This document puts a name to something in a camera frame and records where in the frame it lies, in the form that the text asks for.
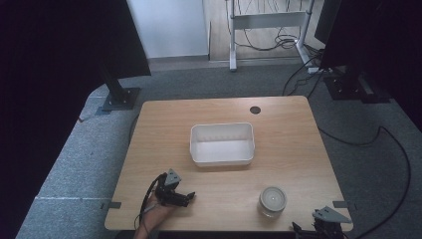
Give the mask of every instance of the wire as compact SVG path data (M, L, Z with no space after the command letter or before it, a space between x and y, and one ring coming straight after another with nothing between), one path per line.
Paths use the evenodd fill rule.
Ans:
M376 136L373 139L371 139L370 141L368 141L368 142L351 142L351 141L346 141L346 140L343 140L339 137L333 136L332 134L329 134L328 132L326 132L325 130L323 130L320 127L318 127L317 129L319 129L319 131L321 131L323 134L325 134L325 135L327 135L327 136L329 136L329 137L331 137L331 138L333 138L333 139L335 139L339 142L342 142L342 143L348 144L348 145L352 145L352 146L369 146L369 145L373 144L378 139L379 134L381 133L381 126L380 126L378 128L378 132L376 133Z
M140 216L140 214L137 214L137 216L134 218L134 221L133 221L133 227L134 227L134 230L136 231L136 220L137 220L137 218L139 218L139 216Z
M309 80L311 79L311 78L313 78L316 74L317 74L318 72L315 72L315 73L313 73L313 74L311 74L311 75L309 75L309 76L307 76L305 79L300 79L300 80L297 80L296 81L296 83L295 83L295 87L294 87L294 89L290 92L290 93L288 93L288 96L291 96L297 89L298 89L298 87L301 87L301 86L305 86L305 85L307 85L308 84L308 82L309 82Z
M227 29L229 30L229 34L232 35L232 32L230 31L230 25L229 25L229 9L227 7L227 1L226 0L226 19L227 19Z
M286 12L289 12L290 0L286 0Z
M310 61L312 61L313 59L314 59L315 57L312 57L312 58L310 58L307 62L305 62L297 71L295 71L290 77L289 77L289 79L286 81L286 83L285 83L285 85L284 85L284 87L283 87L283 91L282 91L282 96L284 96L285 95L285 92L286 92L286 87L287 87L287 85L289 84L289 81L291 81L292 80L292 78L304 67L304 66L306 66L307 65L307 63L309 63Z
M321 56L322 55L322 53L323 53L323 49L316 49L316 48L313 48L313 47L311 47L310 45L308 45L308 44L306 44L306 43L304 43L304 46L305 46L305 48L307 48L307 50L310 52L310 54L314 57L314 56L316 56L316 55L319 55L319 56Z
M273 0L273 5L274 5L274 9L276 10L276 12L279 12L279 4L276 2L276 0Z
M271 12L276 13L276 11L270 5L270 0L267 0L267 4L268 4L268 7L270 8Z
M151 185L149 185L148 190L146 191L145 197L143 197L143 201L142 201L142 205L140 206L140 211L139 214L136 216L136 218L134 219L134 223L135 223L135 228L136 228L136 219L139 218L139 225L140 222L142 221L142 215L143 212L145 211L145 207L146 207L146 202L149 198L149 194L152 191L152 188L154 187L155 183L158 181L158 179L161 177L162 174L158 175L157 178L155 178L155 180L152 181Z
M379 223L377 223L376 225L374 225L373 227L369 228L368 230L366 230L365 232L361 233L360 235L358 235L355 239L360 239L368 234L370 234L371 232L375 231L376 229L378 229L381 225L383 225L384 223L386 223L388 220L390 220L398 211L398 209L401 207L401 205L403 204L406 196L407 196L407 192L409 191L409 187L410 187L410 182L412 179L412 168L410 165L410 160L409 160L409 156L406 153L406 150L404 149L403 145L400 143L400 141L384 126L380 126L378 128L378 132L376 134L376 136L370 140L369 142L364 142L364 143L356 143L356 142L349 142L346 140L342 140L338 137L332 136L331 134L328 134L327 132L325 132L324 130L322 130L320 127L318 128L319 131L323 132L325 135L339 141L345 144L349 144L349 145L354 145L354 146L367 146L370 145L372 143L374 143L379 135L381 130L383 129L385 132L387 132L390 137L396 142L396 144L400 147L400 150L402 151L405 159L406 159L406 170L407 170L407 178L406 178L406 186L404 188L403 194L400 197L399 202L397 203L397 205L394 207L394 209L392 210L392 212L390 214L388 214L388 216L386 216L383 220L381 220Z
M238 0L238 8L239 8L239 15L242 15L242 11L240 10L240 3L239 3L239 0Z
M321 73L320 73L320 75L319 75L319 77L317 78L317 80L316 80L316 84L314 85L314 87L313 87L313 89L310 91L310 94L307 96L307 99L309 99L310 97L311 97L311 95L313 94L313 92L314 92L314 90L317 88L317 84L319 83L319 80L321 79L321 77L322 77L322 75L325 73L325 71L322 71Z
M274 50L276 48L279 48L279 47L282 47L284 49L290 49L290 48L294 47L295 46L295 43L296 43L295 39L297 39L297 37L295 37L293 35L287 35L287 34L286 35L285 34L280 35L281 30L282 29L280 29L279 34L277 35L277 37L275 39L276 45L274 47L270 47L270 48L259 48L259 47L255 47L251 43L251 41L249 40L249 37L248 37L245 29L243 31L245 33L245 37L246 37L246 40L248 41L248 44L249 45L243 45L243 44L238 44L238 43L236 43L236 45L238 45L240 47L252 48L254 50L262 51L262 52L272 51L272 50ZM283 39L282 37L292 37L293 39Z
M249 9L249 6L251 6L251 3L252 3L252 0L250 0L250 1L249 1L249 3L248 3L248 7L246 7L245 14L248 12L248 9Z
M148 238L148 239L149 239L149 231L148 231L148 229L146 228L146 225L145 225L145 220L143 220L143 219L142 219L142 225L143 225L143 228L145 228L145 231L146 231L146 238Z

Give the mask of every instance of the white plastic bin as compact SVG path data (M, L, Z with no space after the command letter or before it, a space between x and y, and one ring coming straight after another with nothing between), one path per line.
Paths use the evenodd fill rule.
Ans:
M246 165L254 157L248 122L198 124L190 134L190 154L198 166Z

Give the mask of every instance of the floor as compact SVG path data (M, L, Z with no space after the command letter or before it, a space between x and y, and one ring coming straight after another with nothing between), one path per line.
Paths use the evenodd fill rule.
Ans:
M81 112L83 121L75 123L17 238L111 239L118 234L106 230L104 222L125 159L131 126L144 101L279 96L283 83L301 65L299 59L295 64L281 65L273 61L240 62L245 65L237 73L230 73L226 62L198 58L151 61L152 77L120 81L124 87L142 88L134 109L128 112L98 116L96 112L108 90L102 86L92 92ZM303 86L296 94L305 95L312 86ZM422 168L422 135L398 104L334 102L323 84L316 88L310 104L319 126L350 141L367 141L378 125L388 127L409 154L411 170ZM350 211L354 229L348 234L354 238L397 205L405 184L403 153L387 133L368 147L341 144L323 133L321 137L345 199L356 206ZM413 173L409 195L397 215L367 238L419 238L420 181L420 173Z

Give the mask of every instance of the black monitor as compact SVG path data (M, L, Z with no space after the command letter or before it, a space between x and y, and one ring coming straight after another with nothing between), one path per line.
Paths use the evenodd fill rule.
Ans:
M315 36L325 43L321 69L335 100L394 98L422 128L422 29L416 0L325 0Z
M369 42L385 13L383 0L325 0L316 38L325 43L320 67L343 67L340 77L325 83L335 100L388 101L388 96L368 84Z

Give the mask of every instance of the table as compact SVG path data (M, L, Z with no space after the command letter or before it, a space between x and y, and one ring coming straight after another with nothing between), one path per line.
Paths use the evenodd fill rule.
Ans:
M261 112L254 115L251 107ZM196 124L249 122L255 156L247 166L198 167L189 152ZM314 230L312 213L343 197L323 146L308 100L269 97L146 102L134 130L112 198L105 227L133 230L149 184L173 168L182 178L176 192L195 191L188 207L178 208L160 230L292 231L292 222ZM276 185L288 196L277 220L257 210L261 191ZM345 208L336 211L350 218ZM342 224L348 231L352 224Z

